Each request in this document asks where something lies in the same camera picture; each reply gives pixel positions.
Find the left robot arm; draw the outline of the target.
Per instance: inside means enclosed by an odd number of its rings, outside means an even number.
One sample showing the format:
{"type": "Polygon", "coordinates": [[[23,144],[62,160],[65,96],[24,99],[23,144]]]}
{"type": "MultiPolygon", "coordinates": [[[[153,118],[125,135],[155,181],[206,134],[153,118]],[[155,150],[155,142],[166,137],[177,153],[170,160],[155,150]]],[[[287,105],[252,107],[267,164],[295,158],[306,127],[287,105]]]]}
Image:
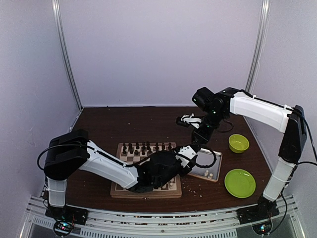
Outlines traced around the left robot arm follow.
{"type": "Polygon", "coordinates": [[[60,220],[71,216],[66,206],[67,179],[77,170],[106,178],[133,193],[151,192],[177,175],[188,174],[195,165],[199,145],[185,145],[154,152],[129,164],[104,151],[88,138],[85,130],[76,130],[52,139],[41,168],[48,180],[48,205],[60,220]]]}

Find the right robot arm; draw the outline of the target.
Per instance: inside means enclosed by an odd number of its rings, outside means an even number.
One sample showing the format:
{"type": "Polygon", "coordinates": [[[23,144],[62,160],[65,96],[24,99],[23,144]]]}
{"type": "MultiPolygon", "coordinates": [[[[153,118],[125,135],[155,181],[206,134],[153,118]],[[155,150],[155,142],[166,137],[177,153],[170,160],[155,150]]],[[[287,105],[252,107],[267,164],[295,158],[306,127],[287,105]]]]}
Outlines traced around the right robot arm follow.
{"type": "Polygon", "coordinates": [[[303,108],[279,105],[231,87],[217,93],[203,87],[197,90],[192,101],[206,113],[203,117],[182,117],[183,122],[194,127],[193,142],[207,144],[220,122],[231,114],[257,120],[283,133],[276,168],[254,207],[254,215],[264,219],[273,211],[274,202],[299,164],[307,138],[312,136],[303,108]]]}

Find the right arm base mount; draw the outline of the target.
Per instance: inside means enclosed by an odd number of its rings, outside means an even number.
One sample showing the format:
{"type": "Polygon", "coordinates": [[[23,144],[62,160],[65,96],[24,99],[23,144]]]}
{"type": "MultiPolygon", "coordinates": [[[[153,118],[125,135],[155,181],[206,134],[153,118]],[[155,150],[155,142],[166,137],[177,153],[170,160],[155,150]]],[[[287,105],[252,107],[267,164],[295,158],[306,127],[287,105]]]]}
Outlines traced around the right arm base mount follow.
{"type": "Polygon", "coordinates": [[[271,216],[280,214],[276,201],[270,201],[262,195],[256,205],[239,208],[236,212],[241,225],[269,219],[271,216]]]}

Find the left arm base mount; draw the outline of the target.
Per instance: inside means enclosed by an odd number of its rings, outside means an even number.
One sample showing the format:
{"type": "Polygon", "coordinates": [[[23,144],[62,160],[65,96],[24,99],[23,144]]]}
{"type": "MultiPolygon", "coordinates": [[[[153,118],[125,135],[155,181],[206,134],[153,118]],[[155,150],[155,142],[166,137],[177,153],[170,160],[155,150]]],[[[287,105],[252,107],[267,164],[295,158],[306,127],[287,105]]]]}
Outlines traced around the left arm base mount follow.
{"type": "Polygon", "coordinates": [[[55,220],[65,221],[76,225],[85,225],[88,210],[65,205],[64,207],[49,206],[45,215],[55,220]]]}

